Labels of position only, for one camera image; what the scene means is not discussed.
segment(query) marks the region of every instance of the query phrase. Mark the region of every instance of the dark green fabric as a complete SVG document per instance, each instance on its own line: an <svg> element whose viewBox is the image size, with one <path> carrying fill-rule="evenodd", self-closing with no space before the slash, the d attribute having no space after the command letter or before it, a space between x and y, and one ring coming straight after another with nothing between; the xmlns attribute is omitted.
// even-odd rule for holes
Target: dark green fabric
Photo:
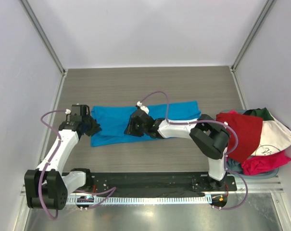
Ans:
<svg viewBox="0 0 291 231"><path fill-rule="evenodd" d="M264 121L274 120L267 108L248 110L244 115L261 117Z"/></svg>

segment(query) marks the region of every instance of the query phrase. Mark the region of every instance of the white wall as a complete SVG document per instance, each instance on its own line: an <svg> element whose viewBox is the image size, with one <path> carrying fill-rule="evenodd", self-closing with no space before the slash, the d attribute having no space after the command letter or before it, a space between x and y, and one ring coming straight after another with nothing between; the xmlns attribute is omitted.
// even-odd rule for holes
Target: white wall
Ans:
<svg viewBox="0 0 291 231"><path fill-rule="evenodd" d="M249 108L267 107L291 128L291 0L276 2L237 73ZM291 204L291 162L279 177Z"/></svg>
<svg viewBox="0 0 291 231"><path fill-rule="evenodd" d="M66 68L231 65L266 0L29 0Z"/></svg>
<svg viewBox="0 0 291 231"><path fill-rule="evenodd" d="M0 231L12 230L61 75L17 0L0 1Z"/></svg>

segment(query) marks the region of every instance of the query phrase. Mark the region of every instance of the blue towel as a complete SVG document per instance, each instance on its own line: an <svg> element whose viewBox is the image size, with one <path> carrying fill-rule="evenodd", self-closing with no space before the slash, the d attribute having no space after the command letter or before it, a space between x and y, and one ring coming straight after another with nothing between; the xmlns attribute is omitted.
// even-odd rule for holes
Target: blue towel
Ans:
<svg viewBox="0 0 291 231"><path fill-rule="evenodd" d="M154 119L165 118L166 104L148 106L149 115ZM92 109L92 117L101 125L102 131L91 138L91 146L97 147L113 143L126 143L137 141L150 141L153 138L144 134L142 137L124 134L131 114L136 107L101 107ZM169 106L169 119L189 120L200 117L201 112L196 101L185 103L171 103Z"/></svg>

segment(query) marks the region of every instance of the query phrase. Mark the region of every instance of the purple cable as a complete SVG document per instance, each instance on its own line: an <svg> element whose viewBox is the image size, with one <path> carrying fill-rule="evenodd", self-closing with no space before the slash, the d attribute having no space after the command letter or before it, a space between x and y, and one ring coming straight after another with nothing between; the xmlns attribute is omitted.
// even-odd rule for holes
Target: purple cable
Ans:
<svg viewBox="0 0 291 231"><path fill-rule="evenodd" d="M106 193L109 193L102 201L98 202L97 204L95 205L92 205L92 206L89 206L88 209L92 209L92 208L96 208L98 206L100 206L102 203L104 203L116 190L116 187L113 187L107 191L104 191L104 192L86 192L86 191L82 191L82 190L76 190L76 192L78 193L86 193L86 194L90 194L92 196L96 196L96 195L104 195Z"/></svg>
<svg viewBox="0 0 291 231"><path fill-rule="evenodd" d="M57 153L57 151L59 150L59 147L61 145L61 135L59 134L59 131L55 128L53 128L52 126L50 126L49 124L47 124L43 119L45 116L51 114L51 113L54 113L54 112L66 112L66 110L54 110L54 111L50 111L50 112L47 112L45 113L41 118L40 118L40 121L46 125L48 128L50 128L54 133L57 134L58 138L59 138L59 141L58 141L58 144L57 146L55 147L52 155L50 156L50 158L48 159L47 163L45 164L41 174L40 174L40 177L39 177L39 181L38 181L38 197L39 197L39 201L40 201L40 204L41 206L43 207L45 213L48 215L48 217L50 217L52 220L56 220L58 215L59 215L59 211L56 210L55 211L55 216L53 216L50 211L47 209L47 206L44 202L44 199L43 199L43 194L42 194L42 184L43 184L43 178L44 178L44 174L46 172L46 169L50 163L50 161L53 159L54 155Z"/></svg>
<svg viewBox="0 0 291 231"><path fill-rule="evenodd" d="M228 168L227 168L227 156L228 156L228 154L229 153L231 153L232 151L234 151L236 148L237 148L237 146L238 146L238 136L237 136L237 134L236 134L236 132L229 126L229 125L226 125L226 124L224 124L224 123L221 123L221 122L219 122L219 121L216 121L216 120L195 120L195 121L191 121L191 122L189 122L189 123L184 123L184 122L170 122L169 121L169 119L168 119L168 113L169 113L169 97L168 97L168 95L164 92L164 91L162 91L162 90L158 90L158 91L154 91L154 92L152 92L151 94L149 94L149 95L147 95L147 96L145 96L140 102L142 103L143 101L145 101L147 98L149 98L151 95L154 95L154 94L156 94L156 93L162 93L162 94L164 94L165 95L165 97L166 97L166 113L165 113L165 120L167 121L167 123L168 124L171 124L171 125L189 125L189 124L201 124L201 123L213 123L213 124L219 124L219 125L222 125L222 126L224 126L224 127L226 127L227 129L229 129L232 133L233 133L233 135L234 135L234 138L235 138L235 145L234 145L234 147L231 149L231 150L229 150L229 151L227 151L226 153L225 153L225 155L224 155L224 170L226 171L226 172L228 172L228 173L230 173L230 174L235 174L235 175L237 175L238 177L240 177L241 179L242 179L242 181L243 181L243 183L244 183L244 185L245 185L245 187L246 187L246 194L245 194L245 197L244 197L244 199L242 200L242 202L240 202L238 205L236 205L236 206L233 206L233 207L230 207L230 208L220 208L220 207L217 207L217 206L215 206L215 205L213 205L213 207L214 208L217 208L217 209L221 209L221 210L232 210L232 209L235 209L235 208L238 208L238 207L240 207L240 206L242 206L245 202L246 202L246 200L247 200L247 198L248 198L248 185L247 185L247 182L245 181L245 179L242 177L242 175L240 175L239 173L237 173L237 172L234 172L234 171L231 171L231 170L228 170Z"/></svg>

